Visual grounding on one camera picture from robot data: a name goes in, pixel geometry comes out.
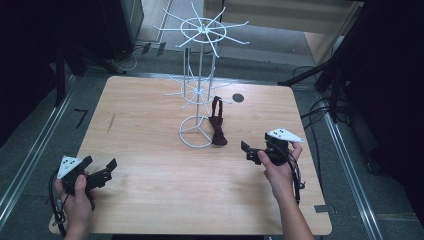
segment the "white triangle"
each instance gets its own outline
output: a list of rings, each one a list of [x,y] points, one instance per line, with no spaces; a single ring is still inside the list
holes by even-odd
[[[294,135],[293,133],[287,131],[284,128],[277,128],[275,130],[271,130],[267,132],[267,134],[279,140],[285,140],[289,142],[305,142],[303,138]]]
[[[76,168],[82,160],[73,157],[63,156],[62,162],[59,167],[59,172],[57,173],[57,179],[62,179],[66,174]]]

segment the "hand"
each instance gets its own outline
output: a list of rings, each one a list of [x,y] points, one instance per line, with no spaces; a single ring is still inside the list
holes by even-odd
[[[55,182],[56,191],[60,194],[62,203],[65,203],[63,207],[68,220],[65,239],[87,239],[93,227],[93,211],[85,195],[86,186],[86,177],[79,175],[75,181],[75,196],[69,194],[67,197],[68,194],[63,191],[62,180],[57,179]]]
[[[299,159],[302,147],[299,143],[291,142],[293,150],[290,151],[290,161],[294,167]],[[299,206],[294,198],[292,170],[289,164],[275,166],[265,152],[258,152],[259,159],[265,166],[264,175],[269,180],[272,193],[280,207],[281,225],[284,239],[314,239],[311,229],[305,221]]]
[[[291,150],[291,155],[289,159],[291,161],[297,162],[299,159],[300,153],[302,152],[302,147],[299,143],[290,142],[293,146]],[[287,197],[293,197],[293,178],[292,170],[288,163],[281,166],[275,166],[268,155],[265,152],[259,151],[258,157],[261,160],[262,164],[265,166],[264,175],[269,180],[272,193],[278,202],[286,199]]]

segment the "human hand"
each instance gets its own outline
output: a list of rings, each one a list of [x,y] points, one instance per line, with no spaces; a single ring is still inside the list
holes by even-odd
[[[60,194],[62,203],[64,203],[63,207],[68,220],[68,228],[65,236],[67,240],[87,239],[93,227],[93,211],[90,201],[85,195],[86,186],[86,177],[79,175],[75,181],[75,196],[71,194],[67,196],[68,194],[63,190],[62,180],[56,179],[56,192]]]
[[[292,161],[291,164],[294,167],[293,163],[299,159],[300,153],[302,152],[302,147],[299,143],[290,142],[293,150],[290,151],[289,159]],[[278,202],[287,199],[288,197],[293,198],[293,177],[292,170],[288,163],[281,166],[275,166],[268,155],[264,151],[258,152],[258,157],[261,160],[262,164],[265,166],[264,175],[271,184],[272,193]]]

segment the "wire display stand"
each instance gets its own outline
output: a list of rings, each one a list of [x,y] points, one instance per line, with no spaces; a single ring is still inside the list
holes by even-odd
[[[173,77],[168,75],[170,79],[181,84],[181,91],[178,93],[170,93],[170,94],[163,94],[163,95],[166,95],[166,96],[181,95],[187,102],[181,109],[184,109],[189,104],[196,104],[196,115],[186,118],[181,123],[179,128],[179,135],[181,140],[186,145],[193,148],[204,148],[209,146],[212,143],[212,139],[205,133],[205,131],[203,131],[201,127],[203,120],[208,120],[208,117],[211,115],[207,107],[207,103],[211,102],[213,98],[216,96],[215,90],[217,88],[230,85],[230,84],[226,84],[226,85],[224,84],[220,86],[214,86],[213,77],[215,72],[215,63],[216,63],[216,58],[219,58],[218,52],[216,50],[217,44],[219,41],[223,39],[228,39],[240,44],[248,44],[249,42],[242,42],[227,36],[227,28],[241,27],[246,25],[248,22],[245,22],[244,24],[224,26],[222,23],[218,22],[217,19],[220,18],[221,15],[224,13],[225,7],[214,19],[199,17],[196,9],[194,8],[193,2],[191,3],[191,7],[196,17],[190,18],[187,20],[184,20],[178,16],[175,16],[169,13],[168,11],[166,11],[166,9],[163,9],[167,15],[181,21],[180,28],[158,28],[158,27],[155,27],[155,28],[158,29],[159,31],[180,31],[187,40],[180,45],[176,45],[176,47],[183,47],[190,42],[196,42],[200,44],[198,76],[195,76],[193,74],[193,71],[190,67],[190,55],[191,55],[190,48],[185,48],[184,60],[183,60],[184,75],[182,79],[178,79],[181,77]],[[207,77],[203,77],[202,75],[205,45],[210,45],[212,47],[212,52],[213,52],[211,73]],[[203,105],[203,107],[206,109],[208,116],[204,116],[200,114],[199,108],[201,105]],[[183,136],[184,134],[193,132],[193,131],[198,131],[201,133],[201,135],[205,139],[204,140],[205,144],[192,144],[184,138]]]

